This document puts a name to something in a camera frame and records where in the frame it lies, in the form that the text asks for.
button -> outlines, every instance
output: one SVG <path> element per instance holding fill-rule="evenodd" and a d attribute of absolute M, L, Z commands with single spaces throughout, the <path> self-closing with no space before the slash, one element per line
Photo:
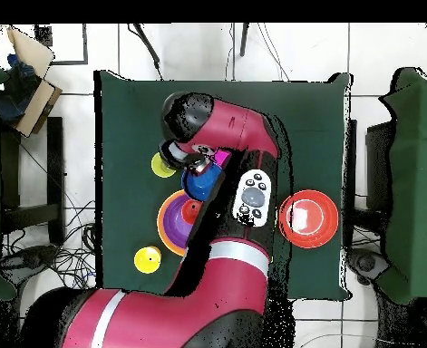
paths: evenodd
<path fill-rule="evenodd" d="M 265 204 L 265 194 L 258 188 L 246 188 L 242 192 L 242 201 L 251 207 L 260 208 Z"/>
<path fill-rule="evenodd" d="M 238 209 L 238 211 L 239 211 L 241 214 L 246 215 L 246 214 L 250 211 L 250 209 L 248 209 L 248 207 L 247 207 L 247 206 L 240 206 L 240 208 Z"/>
<path fill-rule="evenodd" d="M 253 215 L 255 218 L 261 218 L 261 211 L 260 211 L 259 209 L 254 209 L 254 210 L 252 211 L 252 215 Z"/>

cable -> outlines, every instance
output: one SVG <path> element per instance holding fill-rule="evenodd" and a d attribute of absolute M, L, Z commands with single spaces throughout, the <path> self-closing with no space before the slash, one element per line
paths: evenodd
<path fill-rule="evenodd" d="M 68 235 L 66 235 L 64 241 L 61 245 L 57 247 L 57 252 L 55 254 L 55 257 L 53 259 L 52 265 L 47 266 L 50 269 L 52 269 L 60 278 L 63 285 L 67 286 L 64 277 L 66 276 L 72 276 L 73 277 L 73 288 L 76 286 L 80 288 L 90 288 L 87 284 L 87 277 L 89 276 L 95 276 L 95 268 L 92 267 L 89 263 L 86 262 L 86 258 L 90 255 L 95 256 L 95 224 L 82 224 L 82 221 L 80 219 L 81 213 L 91 204 L 94 202 L 94 200 L 91 200 L 89 203 L 87 203 L 83 208 L 81 208 L 79 211 L 77 210 L 76 206 L 73 204 L 72 200 L 68 196 L 68 194 L 64 191 L 64 188 L 47 172 L 47 170 L 34 158 L 34 156 L 29 152 L 29 150 L 22 144 L 20 140 L 18 140 L 15 136 L 12 135 L 12 137 L 19 143 L 19 145 L 26 151 L 26 153 L 31 157 L 31 159 L 41 168 L 47 177 L 49 177 L 63 192 L 63 194 L 68 198 L 70 203 L 73 206 L 74 211 L 76 212 L 76 215 L 70 220 L 70 222 L 66 225 L 69 227 L 76 218 L 78 218 L 79 226 L 72 229 Z M 71 250 L 68 250 L 64 248 L 64 244 L 80 229 L 82 229 L 82 236 L 81 236 L 81 248 L 74 250 L 72 252 Z M 22 250 L 21 247 L 16 246 L 22 238 L 25 237 L 26 231 L 22 229 L 23 234 L 17 238 L 12 245 L 10 245 L 10 237 L 9 234 L 7 234 L 7 245 L 6 250 L 8 255 L 10 256 L 11 253 L 15 255 L 17 252 L 16 250 Z M 73 265 L 73 260 L 76 260 L 76 268 L 71 269 L 71 266 Z M 70 262 L 70 264 L 65 268 L 65 270 L 61 270 L 61 267 L 67 263 Z M 76 272 L 81 271 L 81 276 L 77 275 Z"/>
<path fill-rule="evenodd" d="M 376 242 L 377 242 L 377 241 L 379 241 L 379 239 L 378 239 L 378 240 L 371 239 L 371 238 L 369 238 L 367 235 L 365 235 L 363 232 L 359 231 L 359 230 L 358 230 L 358 229 L 356 229 L 356 228 L 354 228 L 354 231 L 358 232 L 361 236 L 366 237 L 366 238 L 369 240 L 369 243 L 372 243 L 372 244 L 374 244 L 375 246 L 377 246 L 379 249 L 381 249 L 381 248 L 379 247 L 379 245 L 378 245 L 378 244 L 376 244 Z"/>
<path fill-rule="evenodd" d="M 150 56 L 151 56 L 151 57 L 152 57 L 152 59 L 153 59 L 153 66 L 155 67 L 155 69 L 156 69 L 156 70 L 157 70 L 157 72 L 159 73 L 160 80 L 162 80 L 162 81 L 163 81 L 163 76 L 161 76 L 161 72 L 160 72 L 160 65 L 157 63 L 157 61 L 156 61 L 156 60 L 155 60 L 155 58 L 153 57 L 153 54 L 152 54 L 152 52 L 150 51 L 149 46 L 145 43 L 144 39 L 142 38 L 142 36 L 141 36 L 140 34 L 138 34 L 137 32 L 132 31 L 132 29 L 131 29 L 131 27 L 130 27 L 130 24 L 129 24 L 129 23 L 127 23 L 127 25 L 128 25 L 128 31 L 129 31 L 129 32 L 131 32 L 132 34 L 135 34 L 137 37 L 139 37 L 139 38 L 142 40 L 142 42 L 144 43 L 144 45 L 146 46 L 146 48 L 149 50 Z"/>
<path fill-rule="evenodd" d="M 69 227 L 73 222 L 74 222 L 74 220 L 90 205 L 90 204 L 92 204 L 92 203 L 95 203 L 95 200 L 91 200 L 89 203 L 87 203 L 84 207 L 82 207 L 81 208 L 81 210 L 78 212 L 78 213 L 76 213 L 76 215 L 74 215 L 73 216 L 73 218 L 70 220 L 70 222 L 66 225 L 66 227 Z"/>
<path fill-rule="evenodd" d="M 23 234 L 19 237 L 19 238 L 17 238 L 13 243 L 12 243 L 12 245 L 10 246 L 10 250 L 11 250 L 11 253 L 12 254 L 14 254 L 15 253 L 15 251 L 14 251 L 14 247 L 15 247 L 15 244 L 16 243 L 18 243 L 23 237 L 25 237 L 26 236 L 26 231 L 24 230 L 24 229 L 22 229 L 22 231 L 23 231 Z"/>
<path fill-rule="evenodd" d="M 78 210 L 76 209 L 76 206 L 73 204 L 73 201 L 68 196 L 68 194 L 66 193 L 66 191 L 64 190 L 64 188 L 60 185 L 60 183 L 57 180 L 55 180 L 52 176 L 50 176 L 49 172 L 47 172 L 47 170 L 41 164 L 39 164 L 39 161 L 37 161 L 34 158 L 34 156 L 31 154 L 31 152 L 26 149 L 26 147 L 23 145 L 23 143 L 20 140 L 18 140 L 14 135 L 11 135 L 11 136 L 12 136 L 12 138 L 14 138 L 16 140 L 16 142 L 18 142 L 18 144 L 20 144 L 20 146 L 26 151 L 26 153 L 31 157 L 31 159 L 41 168 L 41 170 L 43 170 L 45 172 L 45 174 L 47 175 L 47 177 L 50 178 L 58 186 L 58 188 L 62 190 L 63 194 L 68 198 L 68 200 L 70 200 L 70 203 L 72 203 L 74 211 L 78 212 Z"/>
<path fill-rule="evenodd" d="M 367 335 L 355 335 L 355 334 L 351 334 L 351 333 L 327 333 L 325 335 L 319 335 L 317 337 L 314 337 L 313 339 L 309 340 L 306 343 L 303 343 L 300 347 L 298 348 L 304 348 L 306 345 L 309 345 L 311 342 L 314 342 L 315 340 L 321 339 L 323 337 L 327 337 L 327 336 L 352 336 L 352 337 L 364 337 L 367 339 L 371 339 L 374 341 L 379 341 L 382 343 L 388 343 L 388 344 L 403 344 L 403 345 L 422 345 L 422 344 L 416 344 L 416 343 L 402 343 L 402 342 L 391 342 L 388 340 L 384 340 L 384 339 L 380 339 L 378 337 L 372 337 L 372 336 L 367 336 Z"/>
<path fill-rule="evenodd" d="M 276 56 L 277 56 L 277 61 L 279 62 L 279 64 L 281 64 L 281 59 L 279 59 L 279 53 L 277 53 L 277 49 L 275 47 L 275 45 L 273 44 L 273 41 L 271 40 L 271 37 L 269 36 L 269 33 L 267 32 L 267 24 L 263 23 L 263 26 L 265 27 L 265 32 L 267 33 L 267 38 L 269 39 L 269 42 L 271 43 L 271 45 L 273 46 L 273 49 L 275 50 Z M 282 82 L 282 67 L 280 68 L 280 72 L 279 72 L 279 77 L 280 77 L 280 81 Z"/>
<path fill-rule="evenodd" d="M 229 35 L 231 36 L 231 41 L 234 39 L 234 37 L 232 37 L 232 34 L 231 34 L 231 31 L 232 31 L 232 23 L 231 23 L 231 27 L 229 28 Z M 228 80 L 228 65 L 229 65 L 229 56 L 231 55 L 231 52 L 232 52 L 232 47 L 231 47 L 231 49 L 229 50 L 229 53 L 228 53 L 228 60 L 226 61 L 226 68 L 225 68 L 225 72 L 226 72 L 226 74 L 225 74 L 225 81 L 227 81 Z"/>
<path fill-rule="evenodd" d="M 273 55 L 271 48 L 269 48 L 269 45 L 267 44 L 267 39 L 265 38 L 265 35 L 263 34 L 263 31 L 261 30 L 260 27 L 260 23 L 257 23 L 258 25 L 258 29 L 260 30 L 261 35 L 263 36 L 263 40 L 265 41 L 265 44 L 267 45 L 267 49 L 269 50 L 269 53 L 271 53 L 271 56 L 273 56 L 273 59 L 275 60 L 275 62 L 277 63 L 277 65 L 279 65 L 279 68 L 282 70 L 282 72 L 284 73 L 284 75 L 287 78 L 287 81 L 290 82 L 289 77 L 287 76 L 286 71 L 284 70 L 284 68 L 282 67 L 281 63 L 277 60 L 277 58 Z"/>

red bowl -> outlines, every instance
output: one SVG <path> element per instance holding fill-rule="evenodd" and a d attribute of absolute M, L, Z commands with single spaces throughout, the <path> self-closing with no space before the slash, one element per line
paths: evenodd
<path fill-rule="evenodd" d="M 306 189 L 288 197 L 278 213 L 281 234 L 302 248 L 320 247 L 337 231 L 339 214 L 324 193 Z"/>

table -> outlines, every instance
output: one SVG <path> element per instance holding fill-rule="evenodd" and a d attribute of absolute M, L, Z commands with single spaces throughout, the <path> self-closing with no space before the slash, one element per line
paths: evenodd
<path fill-rule="evenodd" d="M 294 191 L 317 189 L 334 201 L 339 213 L 346 208 L 342 194 L 348 74 L 328 82 L 133 82 L 100 72 L 94 80 L 94 96 L 101 97 L 96 105 L 102 103 L 102 126 L 96 129 L 102 130 L 102 196 L 97 207 L 102 207 L 103 287 L 161 294 L 179 265 L 180 257 L 159 239 L 156 217 L 163 201 L 181 189 L 180 173 L 161 179 L 150 169 L 163 141 L 160 109 L 173 92 L 209 93 L 278 116 L 292 145 Z M 290 193 L 280 160 L 278 205 Z M 276 232 L 271 268 L 288 263 L 292 251 L 288 297 L 345 300 L 349 296 L 341 287 L 345 277 L 341 243 L 341 226 L 330 242 L 314 249 L 291 249 Z M 160 268 L 150 275 L 133 264 L 137 250 L 146 246 L 156 246 L 162 253 Z"/>

control panel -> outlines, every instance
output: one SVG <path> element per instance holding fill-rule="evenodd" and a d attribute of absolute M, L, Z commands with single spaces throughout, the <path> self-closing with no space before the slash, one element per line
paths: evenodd
<path fill-rule="evenodd" d="M 244 173 L 238 183 L 232 216 L 251 227 L 263 227 L 267 223 L 267 211 L 271 198 L 271 179 L 261 169 Z"/>

